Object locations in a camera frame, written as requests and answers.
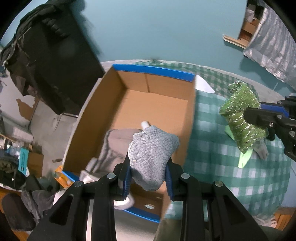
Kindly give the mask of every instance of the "teal wall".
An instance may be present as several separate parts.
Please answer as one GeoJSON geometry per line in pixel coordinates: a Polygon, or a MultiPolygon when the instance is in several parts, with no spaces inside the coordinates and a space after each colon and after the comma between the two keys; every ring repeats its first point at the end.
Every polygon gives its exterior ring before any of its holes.
{"type": "MultiPolygon", "coordinates": [[[[19,19],[45,0],[33,0],[3,36],[6,45],[19,19]]],[[[100,61],[163,59],[205,65],[255,80],[281,95],[291,93],[242,49],[226,43],[236,38],[246,0],[76,0],[74,16],[100,61]]]]}

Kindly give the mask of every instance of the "silver curtain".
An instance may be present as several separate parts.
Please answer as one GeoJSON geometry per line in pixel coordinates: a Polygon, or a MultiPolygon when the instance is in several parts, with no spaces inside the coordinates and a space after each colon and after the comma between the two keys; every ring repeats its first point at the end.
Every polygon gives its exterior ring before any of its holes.
{"type": "Polygon", "coordinates": [[[296,43],[282,20],[267,5],[244,55],[296,89],[296,43]]]}

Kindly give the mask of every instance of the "blue gripper pad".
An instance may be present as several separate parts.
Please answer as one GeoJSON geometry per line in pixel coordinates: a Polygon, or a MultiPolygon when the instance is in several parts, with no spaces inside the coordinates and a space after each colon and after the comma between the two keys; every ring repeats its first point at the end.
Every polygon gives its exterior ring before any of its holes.
{"type": "Polygon", "coordinates": [[[123,196],[127,196],[131,188],[131,166],[127,167],[126,176],[123,181],[123,196]]]}
{"type": "Polygon", "coordinates": [[[270,110],[270,111],[274,111],[274,112],[279,112],[284,117],[286,117],[286,118],[289,117],[289,112],[286,111],[286,109],[283,106],[273,105],[272,103],[270,103],[270,104],[260,104],[260,105],[261,105],[261,109],[270,110]]]}
{"type": "Polygon", "coordinates": [[[170,169],[169,169],[168,165],[166,165],[166,167],[165,167],[165,184],[167,187],[168,195],[169,195],[170,199],[173,200],[173,198],[174,198],[173,181],[172,181],[172,176],[170,174],[170,169]]]}

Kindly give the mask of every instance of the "gingham fabric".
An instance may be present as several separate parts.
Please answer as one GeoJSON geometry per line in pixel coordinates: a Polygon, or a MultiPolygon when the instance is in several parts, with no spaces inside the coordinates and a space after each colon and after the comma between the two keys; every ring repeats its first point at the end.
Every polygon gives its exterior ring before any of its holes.
{"type": "MultiPolygon", "coordinates": [[[[135,62],[134,64],[139,65],[150,65],[156,67],[162,67],[167,69],[175,69],[184,72],[189,72],[195,75],[199,75],[202,77],[207,83],[213,88],[217,95],[223,96],[225,98],[229,98],[231,93],[228,90],[228,85],[230,83],[241,81],[237,78],[229,76],[227,74],[222,74],[220,72],[210,70],[204,67],[200,67],[194,64],[185,64],[185,63],[176,63],[176,62],[161,62],[159,60],[151,60],[147,62],[139,61],[135,62]]],[[[253,93],[258,98],[257,91],[255,90],[254,86],[246,83],[248,87],[253,91],[253,93]]]]}
{"type": "MultiPolygon", "coordinates": [[[[251,215],[269,219],[281,205],[286,193],[291,159],[283,153],[283,144],[276,137],[265,140],[269,155],[261,160],[253,152],[249,162],[238,168],[239,149],[225,133],[227,122],[219,114],[225,98],[197,91],[192,134],[184,164],[184,172],[201,182],[222,181],[251,215]]],[[[181,218],[181,203],[172,203],[166,218],[181,218]]]]}

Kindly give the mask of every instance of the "silver bolt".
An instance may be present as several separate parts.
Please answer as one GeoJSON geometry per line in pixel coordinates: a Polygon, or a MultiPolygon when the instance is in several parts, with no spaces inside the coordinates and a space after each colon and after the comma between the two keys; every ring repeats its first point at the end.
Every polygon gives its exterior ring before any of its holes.
{"type": "Polygon", "coordinates": [[[295,136],[295,132],[294,132],[294,131],[290,131],[289,134],[290,134],[290,136],[292,136],[292,137],[295,136]]]}
{"type": "Polygon", "coordinates": [[[183,179],[188,179],[189,177],[190,177],[190,175],[188,173],[181,174],[181,178],[183,178],[183,179]]]}
{"type": "Polygon", "coordinates": [[[114,174],[114,173],[109,173],[108,175],[107,175],[107,178],[108,179],[113,179],[113,178],[115,178],[116,177],[116,175],[114,174]]]}
{"type": "Polygon", "coordinates": [[[77,187],[80,187],[82,185],[82,183],[83,183],[82,181],[76,181],[73,183],[73,185],[74,185],[74,187],[77,188],[77,187]]]}
{"type": "Polygon", "coordinates": [[[223,186],[223,182],[221,182],[221,181],[215,181],[215,186],[222,187],[223,186]]]}

